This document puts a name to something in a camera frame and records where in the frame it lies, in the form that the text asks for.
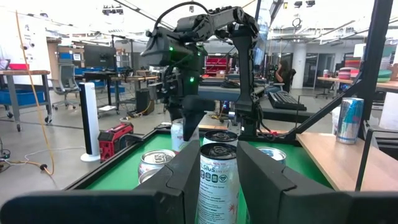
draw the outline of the green mat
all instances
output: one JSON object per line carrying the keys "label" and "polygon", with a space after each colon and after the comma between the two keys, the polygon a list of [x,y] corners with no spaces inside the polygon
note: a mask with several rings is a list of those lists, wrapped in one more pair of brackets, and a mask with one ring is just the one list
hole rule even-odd
{"label": "green mat", "polygon": [[[270,144],[264,142],[249,142],[259,146],[269,146],[284,151],[287,155],[286,165],[302,175],[317,181],[331,188],[326,178],[314,164],[302,147],[295,147],[287,144]],[[87,189],[91,190],[131,190],[138,185],[137,168],[144,152],[154,149],[171,149],[171,137],[169,134],[158,134],[151,140],[137,149],[135,153],[121,161],[118,165],[107,171],[98,180],[92,183]],[[242,190],[239,194],[238,223],[243,224],[246,220],[246,202]]]}

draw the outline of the soda can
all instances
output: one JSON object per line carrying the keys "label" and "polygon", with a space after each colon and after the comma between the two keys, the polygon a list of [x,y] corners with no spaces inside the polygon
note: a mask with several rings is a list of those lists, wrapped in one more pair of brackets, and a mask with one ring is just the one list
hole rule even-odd
{"label": "soda can", "polygon": [[168,149],[159,149],[144,153],[138,165],[138,178],[150,170],[161,169],[174,157],[175,153]]}
{"label": "soda can", "polygon": [[172,150],[180,152],[188,143],[192,140],[199,140],[199,128],[197,127],[193,132],[189,141],[183,139],[182,129],[183,119],[175,119],[172,122],[171,134],[172,134]]}
{"label": "soda can", "polygon": [[203,145],[209,143],[225,143],[233,146],[238,145],[238,135],[231,131],[208,131],[203,138]]}
{"label": "soda can", "polygon": [[336,140],[345,144],[355,144],[363,111],[363,99],[346,97],[341,101]]}
{"label": "soda can", "polygon": [[239,175],[236,147],[209,143],[200,148],[199,224],[236,224]]}
{"label": "soda can", "polygon": [[261,152],[267,154],[271,158],[280,162],[283,165],[286,165],[286,153],[282,152],[279,149],[272,147],[257,147]]}
{"label": "soda can", "polygon": [[138,178],[138,184],[144,183],[146,180],[151,178],[153,175],[155,175],[160,169],[153,169],[148,172],[143,173],[139,178]]}

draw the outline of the aluminum can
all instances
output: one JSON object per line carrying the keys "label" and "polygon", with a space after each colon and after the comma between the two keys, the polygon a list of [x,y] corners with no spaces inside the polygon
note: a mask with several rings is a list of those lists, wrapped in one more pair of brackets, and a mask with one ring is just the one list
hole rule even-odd
{"label": "aluminum can", "polygon": [[147,181],[149,178],[151,178],[153,175],[155,175],[160,169],[153,169],[148,172],[143,173],[141,176],[138,178],[138,184],[142,184],[145,181]]}
{"label": "aluminum can", "polygon": [[238,135],[231,131],[208,131],[203,138],[203,145],[209,143],[225,143],[233,146],[238,145]]}
{"label": "aluminum can", "polygon": [[188,143],[192,140],[199,140],[199,128],[197,127],[193,132],[189,141],[183,139],[182,129],[183,119],[175,119],[172,122],[171,134],[172,134],[172,150],[180,152]]}
{"label": "aluminum can", "polygon": [[174,157],[175,153],[168,149],[159,149],[144,153],[138,165],[138,178],[150,170],[161,169]]}
{"label": "aluminum can", "polygon": [[271,158],[280,162],[283,165],[286,165],[286,153],[282,152],[279,149],[272,147],[257,147],[261,152],[267,154]]}
{"label": "aluminum can", "polygon": [[363,99],[347,97],[341,101],[336,140],[345,144],[355,144],[363,111]]}
{"label": "aluminum can", "polygon": [[239,175],[236,147],[209,143],[200,148],[199,224],[236,224]]}

